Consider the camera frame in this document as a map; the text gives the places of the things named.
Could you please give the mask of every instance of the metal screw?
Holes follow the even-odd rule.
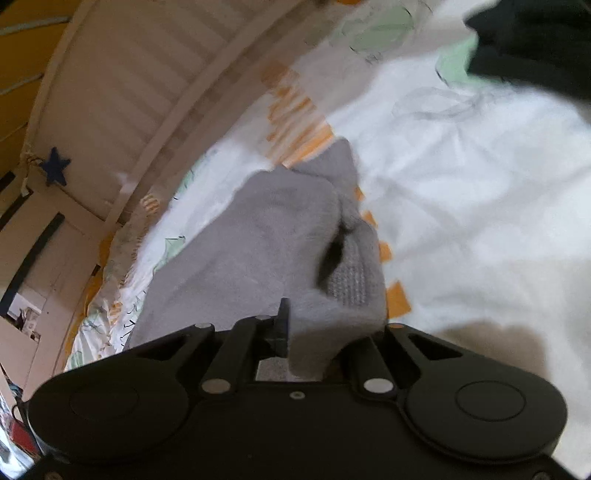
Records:
[[[232,388],[232,384],[223,378],[210,378],[201,384],[201,388],[204,392],[211,395],[219,395],[229,392]]]
[[[370,378],[363,383],[364,389],[371,393],[388,393],[394,389],[394,384],[387,378]]]
[[[306,397],[306,394],[304,392],[296,391],[296,392],[290,393],[290,398],[292,400],[303,400],[303,399],[305,399],[305,397]]]
[[[552,477],[546,472],[538,472],[531,480],[552,480]]]

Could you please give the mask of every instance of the white blanket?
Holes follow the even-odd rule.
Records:
[[[362,207],[392,253],[384,262],[398,302],[392,320],[553,382],[569,407],[554,456],[584,477],[591,472],[588,107],[533,88],[443,83],[439,47],[469,35],[462,16],[473,4],[448,0],[390,50],[356,50],[359,37],[351,40],[352,27],[341,24],[339,35],[291,66],[299,74],[291,86],[358,157]],[[269,124],[277,92],[255,102],[197,164],[196,181],[145,237],[131,290],[148,287],[166,241],[191,240],[252,172],[285,160],[273,150],[281,132],[273,137]],[[123,318],[112,327],[110,348],[119,351],[115,339],[132,324]]]

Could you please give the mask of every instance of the wall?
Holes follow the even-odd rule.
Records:
[[[41,78],[80,1],[0,1],[0,177],[18,163]]]

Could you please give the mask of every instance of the orange pattern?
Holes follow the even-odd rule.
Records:
[[[392,251],[390,250],[390,246],[386,242],[379,243],[379,260],[382,263],[386,263],[392,260]]]
[[[363,202],[365,200],[365,195],[359,187],[355,189],[355,197],[357,198],[358,202]]]
[[[275,100],[267,119],[271,148],[266,156],[275,165],[291,167],[318,153],[335,135],[326,118],[298,85],[299,74],[279,61],[271,61],[261,73],[261,82]]]
[[[357,199],[361,202],[365,199],[365,195],[361,191],[359,187],[355,189],[355,195]],[[363,215],[363,219],[372,225],[374,228],[378,227],[377,222],[375,221],[374,216],[369,210],[366,210]],[[389,262],[393,259],[392,250],[387,242],[381,241],[379,243],[379,260],[382,263]],[[408,302],[407,296],[404,293],[404,289],[402,284],[397,281],[389,288],[386,289],[386,306],[388,309],[388,318],[393,319],[397,317],[401,317],[402,315],[406,315],[410,311],[412,311],[412,307]]]
[[[138,252],[142,246],[145,236],[150,231],[150,227],[154,224],[158,213],[160,212],[160,201],[151,194],[147,194],[139,201],[140,205],[144,208],[146,212],[144,226],[141,229],[137,239],[135,240],[134,249],[131,252],[131,260],[135,262],[138,259]],[[124,288],[127,285],[129,280],[129,275],[131,273],[131,267],[128,269],[127,273],[123,276],[121,281],[119,282],[119,288]],[[115,323],[119,320],[122,312],[123,304],[120,301],[115,301],[109,308],[108,318],[109,324],[111,328],[115,325]]]
[[[401,317],[412,310],[399,281],[386,289],[386,305],[389,319]]]
[[[372,227],[374,227],[374,228],[378,227],[378,223],[375,221],[374,216],[372,215],[372,213],[369,210],[366,210],[365,212],[363,212],[363,214],[361,214],[361,218],[363,220],[365,220],[366,222],[368,222]]]

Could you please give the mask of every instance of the circular cover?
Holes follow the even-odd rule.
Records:
[[[428,439],[474,460],[539,453],[566,423],[564,399],[551,384],[483,357],[430,362],[405,409]]]
[[[46,453],[102,463],[170,437],[188,407],[172,372],[158,361],[129,357],[116,368],[107,360],[49,380],[28,403],[27,418]]]

